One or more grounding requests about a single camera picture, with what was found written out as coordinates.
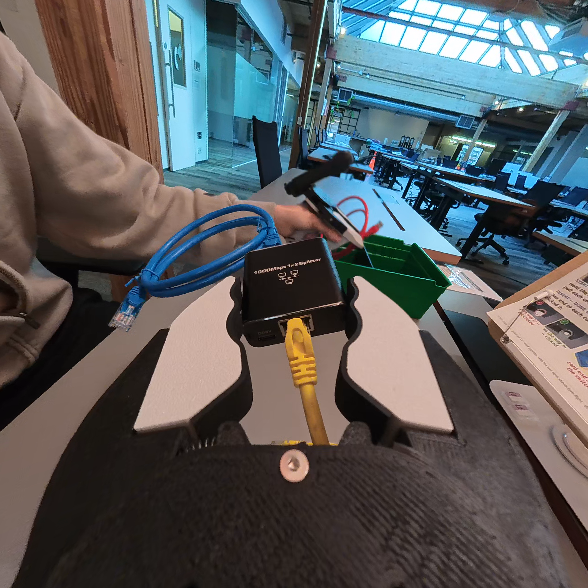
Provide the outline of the person's left hand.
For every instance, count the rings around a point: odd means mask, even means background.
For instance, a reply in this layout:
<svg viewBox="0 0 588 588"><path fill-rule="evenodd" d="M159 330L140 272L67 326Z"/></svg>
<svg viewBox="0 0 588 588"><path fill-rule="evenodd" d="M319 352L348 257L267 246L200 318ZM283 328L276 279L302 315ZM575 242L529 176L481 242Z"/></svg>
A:
<svg viewBox="0 0 588 588"><path fill-rule="evenodd" d="M304 232L305 235L323 235L335 243L342 239L339 232L324 223L304 205L275 205L273 218L278 234L285 238Z"/></svg>

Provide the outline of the black office chair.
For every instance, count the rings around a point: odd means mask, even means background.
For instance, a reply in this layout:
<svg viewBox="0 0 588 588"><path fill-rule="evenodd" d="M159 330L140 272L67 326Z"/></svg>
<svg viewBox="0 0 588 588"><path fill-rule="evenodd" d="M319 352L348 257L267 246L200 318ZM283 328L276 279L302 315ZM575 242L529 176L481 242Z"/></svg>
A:
<svg viewBox="0 0 588 588"><path fill-rule="evenodd" d="M277 123L252 117L253 141L261 188L268 186L282 174Z"/></svg>

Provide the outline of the black ethernet splitter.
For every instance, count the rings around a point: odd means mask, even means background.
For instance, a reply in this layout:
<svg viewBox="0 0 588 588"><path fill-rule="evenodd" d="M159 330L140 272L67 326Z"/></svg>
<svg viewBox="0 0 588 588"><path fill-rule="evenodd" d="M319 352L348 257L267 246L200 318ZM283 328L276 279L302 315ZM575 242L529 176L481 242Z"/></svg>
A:
<svg viewBox="0 0 588 588"><path fill-rule="evenodd" d="M346 302L324 238L252 251L243 271L241 316L251 346L283 343L293 318L303 321L311 336L344 331Z"/></svg>

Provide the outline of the wooden post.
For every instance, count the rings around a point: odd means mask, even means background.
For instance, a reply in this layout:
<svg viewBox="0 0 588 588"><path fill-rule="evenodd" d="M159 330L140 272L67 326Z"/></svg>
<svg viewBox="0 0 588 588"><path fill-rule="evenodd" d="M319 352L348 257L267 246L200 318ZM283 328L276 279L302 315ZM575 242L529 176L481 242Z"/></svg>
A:
<svg viewBox="0 0 588 588"><path fill-rule="evenodd" d="M164 182L145 1L35 1L59 93Z"/></svg>

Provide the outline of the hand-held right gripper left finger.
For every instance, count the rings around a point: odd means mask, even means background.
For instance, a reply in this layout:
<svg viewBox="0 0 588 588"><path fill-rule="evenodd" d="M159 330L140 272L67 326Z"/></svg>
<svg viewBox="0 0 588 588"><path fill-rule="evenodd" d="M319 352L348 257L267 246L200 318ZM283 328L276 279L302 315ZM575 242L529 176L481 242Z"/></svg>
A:
<svg viewBox="0 0 588 588"><path fill-rule="evenodd" d="M136 433L186 429L216 435L222 424L246 416L253 391L241 307L241 280L227 277L172 322L136 416Z"/></svg>

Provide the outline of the grey table with wooden edge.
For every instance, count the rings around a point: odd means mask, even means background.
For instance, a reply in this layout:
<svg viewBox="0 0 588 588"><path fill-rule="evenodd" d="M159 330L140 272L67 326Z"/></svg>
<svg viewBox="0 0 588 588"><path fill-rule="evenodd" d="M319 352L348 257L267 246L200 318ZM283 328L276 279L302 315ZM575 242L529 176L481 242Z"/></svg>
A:
<svg viewBox="0 0 588 588"><path fill-rule="evenodd" d="M284 184L304 173L293 168L252 196L253 201L275 202L281 205L294 205L304 202L303 196L292 197L286 194ZM400 239L405 244L417 244L435 262L456 265L461 253L452 246L437 230L433 229L400 195L390 189L374 187L371 183L343 177L330 177L319 182L319 187L330 196L335 204L345 197L358 196L368 208L367 228L382 223L376 235ZM357 229L364 225L361 202L353 199L343 203L340 209Z"/></svg>
<svg viewBox="0 0 588 588"><path fill-rule="evenodd" d="M539 211L534 201L518 200L485 187L452 180L437 179L436 182L440 185L439 192L442 194L442 199L431 221L435 229L439 229L452 203L461 203L465 196L481 200L488 206L460 246L462 261L466 261L471 252L477 255L485 246L497 247L496 242L493 241L494 236L517 235L527 221Z"/></svg>

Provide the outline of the person's left forearm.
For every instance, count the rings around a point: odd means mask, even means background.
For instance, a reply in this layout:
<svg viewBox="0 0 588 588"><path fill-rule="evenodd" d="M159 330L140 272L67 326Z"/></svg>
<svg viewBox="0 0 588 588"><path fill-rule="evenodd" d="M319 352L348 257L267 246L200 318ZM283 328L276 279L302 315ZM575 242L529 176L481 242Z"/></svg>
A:
<svg viewBox="0 0 588 588"><path fill-rule="evenodd" d="M24 279L37 237L86 258L149 259L235 195L166 187L81 122L1 35L1 275Z"/></svg>

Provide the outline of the white stand base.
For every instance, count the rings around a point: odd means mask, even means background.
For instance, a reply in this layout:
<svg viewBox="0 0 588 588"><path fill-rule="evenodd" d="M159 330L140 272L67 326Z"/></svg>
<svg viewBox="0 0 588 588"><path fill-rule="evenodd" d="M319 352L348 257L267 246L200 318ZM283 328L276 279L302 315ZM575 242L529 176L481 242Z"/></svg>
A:
<svg viewBox="0 0 588 588"><path fill-rule="evenodd" d="M587 518L587 444L533 387L492 380L490 390L578 518Z"/></svg>

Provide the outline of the white ceiling projector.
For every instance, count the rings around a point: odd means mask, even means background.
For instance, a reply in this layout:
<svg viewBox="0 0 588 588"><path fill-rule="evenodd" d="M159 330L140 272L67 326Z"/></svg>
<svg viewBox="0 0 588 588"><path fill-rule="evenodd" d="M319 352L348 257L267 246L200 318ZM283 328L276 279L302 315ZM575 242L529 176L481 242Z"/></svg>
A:
<svg viewBox="0 0 588 588"><path fill-rule="evenodd" d="M550 41L551 52L564 51L577 57L587 54L587 18L564 26Z"/></svg>

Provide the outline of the white paper label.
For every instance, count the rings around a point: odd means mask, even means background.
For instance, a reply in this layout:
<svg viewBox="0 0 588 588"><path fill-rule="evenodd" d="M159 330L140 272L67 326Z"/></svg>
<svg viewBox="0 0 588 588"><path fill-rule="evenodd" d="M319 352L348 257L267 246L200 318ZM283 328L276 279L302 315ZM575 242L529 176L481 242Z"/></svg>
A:
<svg viewBox="0 0 588 588"><path fill-rule="evenodd" d="M503 301L503 298L500 295L498 295L487 283L471 270L442 263L438 263L437 267L450 282L447 290L481 296L495 302Z"/></svg>

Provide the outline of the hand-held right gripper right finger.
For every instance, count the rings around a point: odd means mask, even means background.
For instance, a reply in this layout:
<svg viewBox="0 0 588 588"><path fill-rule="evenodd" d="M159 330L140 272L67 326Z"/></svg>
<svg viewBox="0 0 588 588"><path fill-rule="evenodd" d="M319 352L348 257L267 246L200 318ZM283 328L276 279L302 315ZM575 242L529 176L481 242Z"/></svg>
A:
<svg viewBox="0 0 588 588"><path fill-rule="evenodd" d="M335 403L371 437L420 431L450 436L454 424L420 330L365 278L348 280L345 334Z"/></svg>

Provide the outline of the green plastic bin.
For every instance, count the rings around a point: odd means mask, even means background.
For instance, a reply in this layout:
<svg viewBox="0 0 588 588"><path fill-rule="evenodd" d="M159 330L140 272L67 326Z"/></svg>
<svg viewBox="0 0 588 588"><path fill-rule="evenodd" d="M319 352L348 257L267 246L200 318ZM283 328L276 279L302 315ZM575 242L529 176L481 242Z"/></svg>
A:
<svg viewBox="0 0 588 588"><path fill-rule="evenodd" d="M420 319L450 285L450 280L417 244L372 235L364 248L347 254L340 247L334 264L347 289L349 279L362 277L396 302L411 318Z"/></svg>

